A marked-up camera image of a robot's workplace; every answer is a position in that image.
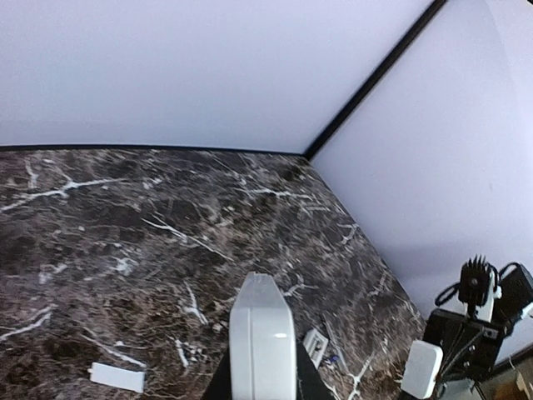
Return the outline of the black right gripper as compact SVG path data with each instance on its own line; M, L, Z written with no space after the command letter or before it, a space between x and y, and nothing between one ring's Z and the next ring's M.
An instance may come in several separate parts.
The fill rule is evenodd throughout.
M505 325L436 309L427 319L423 341L442 349L440 375L487 375L505 337Z

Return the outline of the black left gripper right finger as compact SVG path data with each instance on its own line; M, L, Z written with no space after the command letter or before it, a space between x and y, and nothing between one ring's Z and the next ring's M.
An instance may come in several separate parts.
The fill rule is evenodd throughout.
M296 399L334 400L301 342L296 344Z

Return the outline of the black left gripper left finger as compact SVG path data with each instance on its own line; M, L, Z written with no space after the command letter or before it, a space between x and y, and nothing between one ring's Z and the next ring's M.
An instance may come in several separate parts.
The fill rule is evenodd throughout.
M224 352L217 370L208 383L202 400L229 400L232 398L231 364L229 348Z

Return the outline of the white KT-16 remote control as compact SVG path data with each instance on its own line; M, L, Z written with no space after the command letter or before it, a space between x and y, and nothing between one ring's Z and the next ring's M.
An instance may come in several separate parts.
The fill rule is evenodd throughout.
M320 333L320 331L316 328L312 328L306 333L302 343L313 365L316 369L318 369L329 344L328 338Z

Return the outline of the white battery cover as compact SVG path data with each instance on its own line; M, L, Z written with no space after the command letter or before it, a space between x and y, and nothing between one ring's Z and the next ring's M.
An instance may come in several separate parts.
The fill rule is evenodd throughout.
M436 386L444 353L441 347L415 340L405 364L401 390L415 399L428 399Z
M124 368L94 362L88 369L90 380L112 388L120 388L135 393L144 392L144 372L135 372Z

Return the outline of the white remote with green buttons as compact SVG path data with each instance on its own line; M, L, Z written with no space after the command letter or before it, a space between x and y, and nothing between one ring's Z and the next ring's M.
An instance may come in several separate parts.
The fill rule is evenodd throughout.
M296 332L272 276L247 274L230 312L233 399L296 398Z

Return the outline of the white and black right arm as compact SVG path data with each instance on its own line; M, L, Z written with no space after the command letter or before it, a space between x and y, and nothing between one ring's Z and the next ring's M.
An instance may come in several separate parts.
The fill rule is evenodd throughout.
M443 351L438 378L481 380L494 367L504 340L532 309L532 276L518 262L498 270L474 257L435 305L423 340Z

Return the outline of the right black frame post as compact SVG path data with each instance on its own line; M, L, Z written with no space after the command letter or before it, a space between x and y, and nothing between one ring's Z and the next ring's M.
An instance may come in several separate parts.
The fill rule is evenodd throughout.
M310 162L333 138L335 133L358 109L376 85L388 74L395 63L403 56L412 43L417 40L426 27L433 21L441 9L447 4L446 0L433 0L420 16L409 26L401 38L391 48L387 55L372 70L366 80L351 95L331 121L320 131L318 136L306 148L302 156Z

